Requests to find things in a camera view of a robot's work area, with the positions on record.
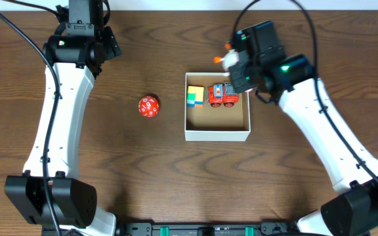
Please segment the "red many-sided die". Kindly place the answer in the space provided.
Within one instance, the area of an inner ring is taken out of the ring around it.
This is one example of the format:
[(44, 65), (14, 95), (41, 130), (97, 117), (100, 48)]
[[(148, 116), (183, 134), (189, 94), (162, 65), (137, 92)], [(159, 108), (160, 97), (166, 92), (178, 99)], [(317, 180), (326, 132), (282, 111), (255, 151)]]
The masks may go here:
[(138, 103), (138, 111), (144, 117), (155, 117), (159, 109), (159, 101), (153, 96), (144, 96)]

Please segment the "pink white pig toy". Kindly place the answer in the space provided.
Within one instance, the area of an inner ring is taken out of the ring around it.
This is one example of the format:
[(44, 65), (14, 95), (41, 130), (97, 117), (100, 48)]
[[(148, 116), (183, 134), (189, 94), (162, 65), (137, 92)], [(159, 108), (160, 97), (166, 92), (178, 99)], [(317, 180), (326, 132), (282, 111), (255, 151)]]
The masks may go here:
[(224, 44), (225, 49), (228, 51), (223, 57), (216, 56), (214, 57), (214, 63), (221, 63), (223, 70), (225, 71), (225, 76), (230, 78), (230, 73), (228, 68), (237, 64), (239, 62), (248, 62), (249, 55), (246, 50), (241, 52), (237, 51), (229, 42)]

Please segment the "red toy fire truck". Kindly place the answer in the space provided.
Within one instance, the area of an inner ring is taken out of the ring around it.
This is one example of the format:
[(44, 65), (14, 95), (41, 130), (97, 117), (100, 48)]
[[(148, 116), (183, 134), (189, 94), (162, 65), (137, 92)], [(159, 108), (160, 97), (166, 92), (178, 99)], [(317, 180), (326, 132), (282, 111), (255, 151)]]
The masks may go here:
[(238, 102), (239, 96), (231, 82), (223, 82), (211, 85), (207, 89), (206, 99), (207, 103), (213, 108), (218, 108), (221, 105), (231, 108)]

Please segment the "colourful puzzle cube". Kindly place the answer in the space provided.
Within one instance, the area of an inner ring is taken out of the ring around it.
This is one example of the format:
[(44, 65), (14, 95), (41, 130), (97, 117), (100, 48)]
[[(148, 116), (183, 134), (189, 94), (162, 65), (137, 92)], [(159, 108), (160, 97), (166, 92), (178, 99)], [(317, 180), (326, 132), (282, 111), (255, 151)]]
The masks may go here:
[(188, 86), (186, 92), (186, 104), (189, 108), (202, 108), (204, 87)]

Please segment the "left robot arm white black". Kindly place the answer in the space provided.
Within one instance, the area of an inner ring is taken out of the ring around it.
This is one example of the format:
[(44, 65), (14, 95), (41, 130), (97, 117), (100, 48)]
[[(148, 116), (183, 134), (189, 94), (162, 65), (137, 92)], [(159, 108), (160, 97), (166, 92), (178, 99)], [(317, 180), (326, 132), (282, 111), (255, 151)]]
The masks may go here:
[(102, 64), (121, 54), (108, 25), (107, 1), (57, 7), (59, 25), (44, 44), (45, 98), (30, 156), (5, 194), (44, 235), (114, 235), (116, 216), (79, 180), (79, 140), (87, 100)]

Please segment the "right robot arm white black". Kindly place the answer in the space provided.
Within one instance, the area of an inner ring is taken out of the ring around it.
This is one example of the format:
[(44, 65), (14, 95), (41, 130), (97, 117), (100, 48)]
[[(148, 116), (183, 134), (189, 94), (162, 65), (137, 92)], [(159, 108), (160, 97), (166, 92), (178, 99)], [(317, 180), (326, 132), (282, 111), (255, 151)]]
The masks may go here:
[(336, 191), (296, 221), (297, 231), (367, 235), (378, 227), (378, 160), (340, 116), (307, 57), (287, 56), (271, 21), (235, 31), (227, 49), (222, 65), (234, 89), (268, 94), (304, 134)]

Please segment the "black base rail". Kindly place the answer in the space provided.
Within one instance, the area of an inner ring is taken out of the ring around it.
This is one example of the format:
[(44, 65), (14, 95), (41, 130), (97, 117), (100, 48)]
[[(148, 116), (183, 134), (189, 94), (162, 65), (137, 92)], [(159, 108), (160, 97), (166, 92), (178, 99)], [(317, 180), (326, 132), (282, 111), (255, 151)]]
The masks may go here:
[(150, 222), (120, 223), (118, 236), (267, 236), (300, 235), (301, 232), (287, 222), (258, 224), (152, 224)]

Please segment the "white cardboard box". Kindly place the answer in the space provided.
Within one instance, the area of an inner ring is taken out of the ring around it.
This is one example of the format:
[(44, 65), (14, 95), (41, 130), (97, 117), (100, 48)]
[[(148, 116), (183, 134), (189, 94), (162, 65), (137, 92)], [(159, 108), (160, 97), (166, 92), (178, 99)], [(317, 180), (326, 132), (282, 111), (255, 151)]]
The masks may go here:
[(251, 132), (249, 95), (241, 93), (231, 108), (185, 108), (184, 135), (193, 142), (244, 142)]

